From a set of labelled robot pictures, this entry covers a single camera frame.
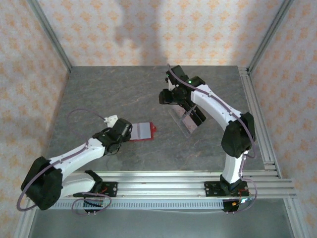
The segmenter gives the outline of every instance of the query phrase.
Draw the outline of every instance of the gray marble surface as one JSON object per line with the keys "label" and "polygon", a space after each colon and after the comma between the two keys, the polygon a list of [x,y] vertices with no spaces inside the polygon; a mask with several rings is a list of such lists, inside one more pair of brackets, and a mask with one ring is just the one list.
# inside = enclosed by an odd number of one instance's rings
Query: gray marble surface
{"label": "gray marble surface", "polygon": [[[230,106],[245,113],[248,109],[236,66],[183,66],[189,76],[199,76]],[[80,170],[94,171],[222,171],[225,152],[223,131],[205,113],[207,120],[186,138],[168,112],[159,104],[159,93],[167,88],[166,66],[74,67],[57,116],[47,158],[63,154],[84,143],[66,123],[67,114],[87,108],[103,117],[117,114],[131,123],[152,121],[157,127],[154,140],[126,142],[114,156],[94,160]],[[86,112],[76,112],[71,124],[87,138],[104,129],[103,121]],[[264,169],[258,157],[246,162],[246,170]]]}

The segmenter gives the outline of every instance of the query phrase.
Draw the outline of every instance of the metal frame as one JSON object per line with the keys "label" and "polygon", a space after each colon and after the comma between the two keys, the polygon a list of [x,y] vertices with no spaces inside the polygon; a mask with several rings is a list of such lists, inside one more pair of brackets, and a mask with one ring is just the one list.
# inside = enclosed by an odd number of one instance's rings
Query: metal frame
{"label": "metal frame", "polygon": [[242,85],[244,88],[244,92],[247,98],[248,106],[251,111],[251,114],[254,117],[255,127],[256,127],[256,136],[259,142],[262,158],[264,162],[273,162],[276,166],[276,170],[278,172],[278,176],[281,176],[280,167],[276,161],[276,154],[273,150],[273,145],[268,135],[266,129],[266,123],[255,93],[255,89],[252,83],[252,78],[248,74],[245,68],[239,68],[240,77],[242,81]]}
{"label": "metal frame", "polygon": [[53,47],[55,48],[58,55],[60,56],[60,59],[63,61],[65,67],[67,68],[68,73],[70,73],[71,69],[72,69],[72,65],[71,65],[63,47],[61,46],[54,30],[52,29],[48,19],[46,18],[39,2],[37,0],[27,0],[27,2],[29,3],[32,11],[34,12],[37,19],[39,20],[43,30],[45,31],[48,38],[50,39]]}
{"label": "metal frame", "polygon": [[[295,238],[309,238],[308,229],[304,223],[296,191],[291,179],[282,179],[276,156],[272,148],[265,122],[252,86],[250,76],[245,68],[239,68],[241,80],[247,97],[251,113],[256,122],[257,137],[260,142],[261,154],[264,160],[262,171],[245,171],[244,177],[252,178],[258,187],[259,199],[284,199],[285,207]],[[97,172],[104,181],[117,181],[117,198],[115,201],[140,200],[174,200],[174,201],[208,201],[204,182],[219,180],[221,172],[208,171],[175,171],[175,172]],[[254,193],[254,186],[249,185],[249,190]],[[223,200],[225,197],[213,197]],[[21,216],[16,238],[28,237],[31,230],[36,209],[28,211]]]}
{"label": "metal frame", "polygon": [[275,32],[277,31],[279,25],[281,24],[282,20],[284,19],[285,15],[288,12],[288,9],[291,7],[294,0],[284,0],[280,9],[278,10],[273,22],[271,23],[266,35],[264,36],[262,42],[260,43],[253,59],[250,62],[248,67],[248,73],[252,74],[255,71],[255,68],[260,61],[262,55],[264,54],[265,50],[267,49],[271,39],[273,38]]}
{"label": "metal frame", "polygon": [[[72,65],[63,50],[56,34],[37,0],[27,0],[31,9],[35,13],[44,31],[51,40],[52,45],[61,57],[68,72],[71,72]],[[309,230],[304,222],[300,203],[296,198],[295,189],[290,179],[282,179],[276,155],[272,147],[269,135],[266,130],[263,114],[252,84],[252,73],[263,56],[271,39],[281,24],[284,16],[288,12],[294,0],[285,0],[281,5],[276,17],[268,29],[264,39],[260,43],[248,68],[239,68],[242,84],[247,97],[251,113],[256,122],[256,133],[259,140],[262,158],[264,160],[264,171],[246,171],[244,175],[251,177],[259,187],[259,199],[283,198],[288,213],[289,221],[295,238],[308,238]],[[121,188],[118,190],[116,200],[189,200],[198,199],[207,201],[203,188],[203,181],[218,180],[220,172],[99,172],[104,180],[116,180],[120,182]],[[32,205],[32,201],[27,199],[27,207]],[[20,217],[18,227],[14,234],[15,238],[28,237],[36,209],[23,213]]]}
{"label": "metal frame", "polygon": [[[73,203],[76,200],[73,199],[60,199],[57,203],[50,208],[50,210],[70,210]],[[75,202],[75,209],[102,209],[109,205],[109,200],[96,200],[96,203],[102,205],[100,208],[96,208],[93,205],[82,202]],[[112,199],[111,204],[107,207],[107,210],[210,210],[210,209],[223,209],[223,201],[217,199],[209,199],[202,201],[201,199]]]}

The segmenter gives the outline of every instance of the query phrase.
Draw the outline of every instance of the transparent acrylic block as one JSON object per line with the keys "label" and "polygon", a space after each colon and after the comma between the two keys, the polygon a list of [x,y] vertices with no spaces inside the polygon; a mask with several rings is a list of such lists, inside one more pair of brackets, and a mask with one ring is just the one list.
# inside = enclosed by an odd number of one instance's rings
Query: transparent acrylic block
{"label": "transparent acrylic block", "polygon": [[195,107],[192,107],[190,111],[185,111],[179,105],[172,105],[169,110],[170,115],[184,133],[185,137],[190,137],[191,134],[198,128],[194,121],[190,118],[190,114],[195,113]]}

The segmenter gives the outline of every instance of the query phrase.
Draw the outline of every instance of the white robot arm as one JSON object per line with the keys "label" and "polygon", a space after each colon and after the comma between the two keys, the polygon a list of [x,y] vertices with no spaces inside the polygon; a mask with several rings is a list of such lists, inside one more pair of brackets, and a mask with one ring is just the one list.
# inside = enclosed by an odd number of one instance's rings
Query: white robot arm
{"label": "white robot arm", "polygon": [[240,117],[239,120],[245,124],[254,141],[253,116],[250,113],[242,114],[226,104],[202,79],[197,76],[189,78],[179,65],[167,71],[166,75],[168,89],[161,91],[160,104],[175,104],[183,107],[187,112],[191,111],[191,119],[199,126],[206,117],[196,107],[198,105],[210,114],[224,130],[221,145],[226,152],[226,161],[220,176],[220,186],[226,195],[237,192],[241,185],[239,174],[241,163],[243,157],[251,149],[252,142],[236,116]]}
{"label": "white robot arm", "polygon": [[24,182],[21,190],[44,168],[51,166],[36,179],[26,190],[26,195],[41,209],[53,206],[60,197],[81,192],[100,193],[103,181],[93,171],[72,174],[74,171],[95,159],[119,150],[121,143],[130,140],[132,124],[117,115],[105,118],[106,129],[96,133],[85,144],[46,160],[37,158]]}
{"label": "white robot arm", "polygon": [[[219,186],[214,186],[215,196],[234,196],[241,187],[239,175],[243,156],[251,148],[250,140],[237,122],[235,115],[247,125],[252,138],[255,140],[254,121],[251,114],[242,114],[240,111],[227,105],[219,98],[199,77],[191,79],[184,74],[180,66],[172,69],[173,74],[181,80],[190,83],[198,90],[193,90],[177,80],[167,72],[168,89],[163,89],[159,95],[160,104],[178,104],[186,111],[192,110],[196,105],[210,114],[224,130],[221,145],[226,152],[225,167],[220,176]],[[206,117],[195,107],[190,114],[193,121],[199,126]],[[96,133],[85,144],[57,157],[46,160],[37,158],[27,174],[21,189],[26,190],[26,195],[41,209],[46,210],[53,206],[60,197],[74,195],[82,196],[81,192],[101,193],[105,182],[93,171],[73,173],[86,163],[98,159],[108,153],[117,151],[121,143],[130,140],[132,124],[117,115],[105,118],[107,128]],[[38,179],[36,176],[44,169],[51,166]]]}

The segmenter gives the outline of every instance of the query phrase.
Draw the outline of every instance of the wallpaper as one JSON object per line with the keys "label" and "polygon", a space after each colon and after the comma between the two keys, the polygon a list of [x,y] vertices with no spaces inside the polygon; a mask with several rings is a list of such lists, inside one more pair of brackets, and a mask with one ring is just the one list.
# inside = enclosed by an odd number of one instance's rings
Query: wallpaper
{"label": "wallpaper", "polygon": [[74,66],[249,66],[283,0],[39,0]]}
{"label": "wallpaper", "polygon": [[68,75],[27,1],[0,2],[0,35],[0,237],[10,238],[20,186],[47,148]]}
{"label": "wallpaper", "polygon": [[317,4],[294,1],[254,73],[283,176],[317,234]]}

